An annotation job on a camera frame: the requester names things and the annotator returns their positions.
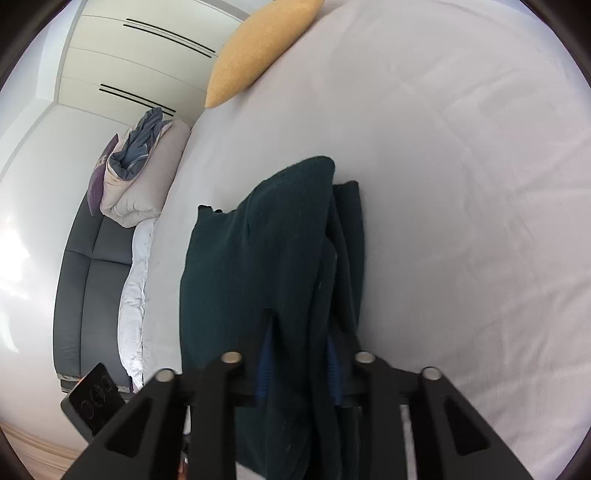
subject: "white blanket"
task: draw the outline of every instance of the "white blanket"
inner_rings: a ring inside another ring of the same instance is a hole
[[[537,480],[591,426],[591,93],[531,15],[350,0],[197,122],[154,232],[144,368],[180,369],[199,204],[229,211],[313,155],[361,185],[362,345],[438,365]]]
[[[119,302],[117,343],[121,364],[134,383],[134,391],[144,386],[142,366],[142,326],[144,323],[144,287],[148,277],[148,260],[154,225],[157,219],[142,220],[135,227],[131,244],[132,264],[123,284]]]

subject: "folded duvet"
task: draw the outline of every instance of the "folded duvet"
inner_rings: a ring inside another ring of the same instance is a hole
[[[109,157],[100,211],[126,228],[159,217],[189,135],[161,108],[146,112]]]

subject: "blue fabric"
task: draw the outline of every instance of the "blue fabric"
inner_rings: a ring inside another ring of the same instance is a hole
[[[123,149],[109,157],[109,165],[125,181],[133,180],[142,171],[162,128],[171,122],[163,120],[160,107],[148,110],[129,134]]]

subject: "bed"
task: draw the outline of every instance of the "bed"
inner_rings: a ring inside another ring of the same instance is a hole
[[[589,85],[521,3],[327,1],[193,128],[154,229],[144,378],[181,370],[198,206],[232,210],[327,155],[362,191],[362,344],[399,368],[440,366],[536,480],[556,479],[591,426],[590,148]]]

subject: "dark green towel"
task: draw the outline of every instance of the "dark green towel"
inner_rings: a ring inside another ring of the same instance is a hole
[[[183,370],[203,368],[277,314],[266,410],[236,412],[237,461],[268,480],[301,480],[311,456],[327,480],[355,480],[356,411],[327,386],[329,322],[358,325],[365,244],[356,182],[304,160],[263,181],[230,213],[200,207],[180,286]]]

